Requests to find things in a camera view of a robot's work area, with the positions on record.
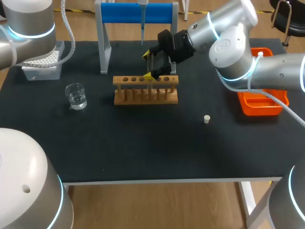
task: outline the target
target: wooden floor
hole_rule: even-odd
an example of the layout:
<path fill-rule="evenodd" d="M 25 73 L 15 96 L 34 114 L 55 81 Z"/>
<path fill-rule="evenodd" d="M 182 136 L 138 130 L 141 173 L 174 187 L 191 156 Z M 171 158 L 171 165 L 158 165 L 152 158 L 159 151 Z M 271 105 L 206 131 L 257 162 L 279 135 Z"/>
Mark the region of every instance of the wooden floor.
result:
<path fill-rule="evenodd" d="M 93 1 L 68 1 L 73 9 L 92 8 Z M 190 0 L 190 11 L 214 10 L 226 0 Z M 54 7 L 60 7 L 54 1 Z M 253 0 L 257 10 L 272 10 L 267 0 Z M 77 41 L 96 41 L 95 17 L 87 13 L 67 13 Z M 203 15 L 179 16 L 179 30 L 199 20 Z M 258 14 L 259 23 L 251 31 L 252 38 L 281 38 L 284 35 L 270 28 L 271 14 Z M 59 12 L 55 13 L 56 37 L 68 40 Z M 111 40 L 140 40 L 138 24 L 108 24 Z M 145 27 L 145 39 L 156 40 L 167 25 Z M 305 52 L 305 39 L 292 38 L 288 52 Z M 0 73 L 2 85 L 7 70 Z M 255 200 L 267 190 L 268 182 L 252 182 Z M 74 229 L 243 229 L 244 212 L 235 183 L 155 184 L 77 186 L 70 193 L 74 204 Z M 270 228 L 266 222 L 262 229 Z"/>

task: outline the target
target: wooden test tube rack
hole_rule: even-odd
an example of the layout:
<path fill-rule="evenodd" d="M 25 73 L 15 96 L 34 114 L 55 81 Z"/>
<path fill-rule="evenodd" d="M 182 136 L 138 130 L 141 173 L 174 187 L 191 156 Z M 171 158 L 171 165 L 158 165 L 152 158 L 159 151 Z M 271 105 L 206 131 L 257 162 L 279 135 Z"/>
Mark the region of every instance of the wooden test tube rack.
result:
<path fill-rule="evenodd" d="M 117 86 L 114 105 L 177 104 L 177 75 L 162 75 L 157 80 L 147 80 L 143 76 L 114 76 Z M 147 85 L 142 89 L 122 89 L 122 86 Z M 153 88 L 154 85 L 168 85 L 168 88 Z"/>

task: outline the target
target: orange tray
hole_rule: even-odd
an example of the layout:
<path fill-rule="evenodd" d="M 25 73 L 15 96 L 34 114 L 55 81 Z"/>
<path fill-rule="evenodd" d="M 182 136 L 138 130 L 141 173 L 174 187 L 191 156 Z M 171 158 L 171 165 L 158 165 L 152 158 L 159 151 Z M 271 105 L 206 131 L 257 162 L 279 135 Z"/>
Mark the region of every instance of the orange tray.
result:
<path fill-rule="evenodd" d="M 272 52 L 268 48 L 252 48 L 253 56 L 258 56 L 259 52 L 263 52 L 264 56 L 272 56 Z M 263 89 L 265 92 L 275 96 L 287 106 L 289 101 L 287 91 Z M 278 115 L 283 108 L 275 103 L 272 99 L 263 94 L 253 94 L 249 92 L 238 92 L 238 98 L 242 105 L 243 112 L 248 116 L 269 116 Z"/>

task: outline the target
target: pipette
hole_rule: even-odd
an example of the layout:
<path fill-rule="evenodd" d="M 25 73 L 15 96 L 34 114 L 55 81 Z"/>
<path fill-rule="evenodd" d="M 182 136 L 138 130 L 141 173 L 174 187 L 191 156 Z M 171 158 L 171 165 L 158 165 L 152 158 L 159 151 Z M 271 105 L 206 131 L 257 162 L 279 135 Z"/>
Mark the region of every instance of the pipette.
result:
<path fill-rule="evenodd" d="M 147 4 L 148 4 L 148 0 L 138 0 L 138 4 L 141 7 L 141 44 L 143 44 L 144 27 L 145 27 L 145 15 L 146 15 L 146 7 L 147 7 Z"/>

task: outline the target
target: black tabletop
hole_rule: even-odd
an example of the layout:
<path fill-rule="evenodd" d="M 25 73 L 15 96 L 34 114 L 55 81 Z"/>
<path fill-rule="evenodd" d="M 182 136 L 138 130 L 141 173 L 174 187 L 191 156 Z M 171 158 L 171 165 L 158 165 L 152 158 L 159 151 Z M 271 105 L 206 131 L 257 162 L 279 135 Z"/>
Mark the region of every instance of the black tabletop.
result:
<path fill-rule="evenodd" d="M 301 157 L 303 127 L 285 111 L 244 115 L 208 53 L 177 66 L 179 104 L 114 106 L 112 77 L 145 74 L 142 55 L 155 44 L 112 42 L 107 75 L 100 74 L 97 42 L 77 43 L 60 80 L 29 82 L 12 67 L 0 91 L 0 127 L 33 137 L 63 182 L 280 177 Z M 278 39 L 251 39 L 251 46 L 285 52 Z M 85 87 L 82 111 L 69 109 L 64 89 L 70 83 Z M 305 117 L 304 95 L 288 97 Z M 204 115 L 211 116 L 208 125 Z"/>

